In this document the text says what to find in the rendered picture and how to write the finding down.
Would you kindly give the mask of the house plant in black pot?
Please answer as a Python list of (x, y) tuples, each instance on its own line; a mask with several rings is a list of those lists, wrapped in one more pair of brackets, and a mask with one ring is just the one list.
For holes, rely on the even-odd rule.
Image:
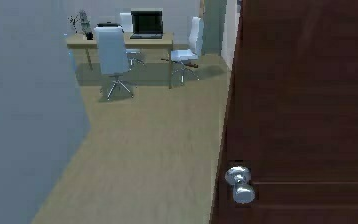
[(93, 39), (93, 32), (87, 13), (81, 9), (76, 15), (72, 15), (68, 18), (71, 29), (75, 34), (78, 34), (78, 28), (81, 28), (81, 33), (87, 40)]

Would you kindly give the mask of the light wooden desk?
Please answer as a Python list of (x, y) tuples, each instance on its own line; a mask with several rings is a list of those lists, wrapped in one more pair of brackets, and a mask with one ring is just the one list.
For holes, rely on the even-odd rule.
[[(127, 48), (141, 48), (141, 49), (166, 49), (170, 53), (173, 49), (172, 35), (164, 35), (161, 39), (132, 39), (131, 34), (123, 33), (125, 46)], [(97, 42), (94, 36), (93, 40), (83, 40), (78, 34), (68, 37), (66, 39), (68, 49), (84, 49), (86, 52), (89, 67), (92, 68), (92, 63), (89, 55), (90, 49), (97, 49)]]

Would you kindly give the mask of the black open laptop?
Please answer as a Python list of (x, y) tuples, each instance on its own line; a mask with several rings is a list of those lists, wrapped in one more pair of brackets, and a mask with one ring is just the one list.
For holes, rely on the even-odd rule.
[(161, 11), (132, 11), (132, 39), (161, 39), (163, 20)]

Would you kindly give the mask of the silver round door knob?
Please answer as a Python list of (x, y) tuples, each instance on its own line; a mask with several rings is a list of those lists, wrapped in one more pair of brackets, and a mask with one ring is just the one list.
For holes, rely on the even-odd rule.
[(251, 173), (247, 167), (231, 167), (225, 173), (225, 180), (232, 187), (233, 199), (236, 203), (248, 204), (255, 199), (255, 190), (249, 184)]

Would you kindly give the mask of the dark brown wooden door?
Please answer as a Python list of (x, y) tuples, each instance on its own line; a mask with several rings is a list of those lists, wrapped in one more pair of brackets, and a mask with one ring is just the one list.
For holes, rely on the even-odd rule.
[(358, 224), (358, 0), (242, 0), (209, 224)]

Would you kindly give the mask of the white swivel office chair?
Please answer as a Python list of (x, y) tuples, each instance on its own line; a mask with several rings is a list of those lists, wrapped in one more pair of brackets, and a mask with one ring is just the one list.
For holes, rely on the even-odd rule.
[(121, 77), (131, 70), (126, 52), (123, 29), (117, 27), (96, 27), (94, 29), (100, 64), (100, 72), (110, 78), (112, 86), (107, 94), (110, 100), (116, 87), (126, 90), (133, 98), (132, 90)]
[(188, 71), (199, 80), (199, 76), (195, 74), (191, 69), (187, 68), (185, 63), (191, 60), (198, 60), (203, 46), (203, 30), (204, 21), (200, 17), (193, 17), (191, 20), (191, 30), (188, 38), (189, 48), (185, 50), (173, 50), (171, 52), (170, 61), (181, 65), (177, 70), (174, 70), (172, 74), (180, 74), (180, 84), (184, 84), (185, 72)]

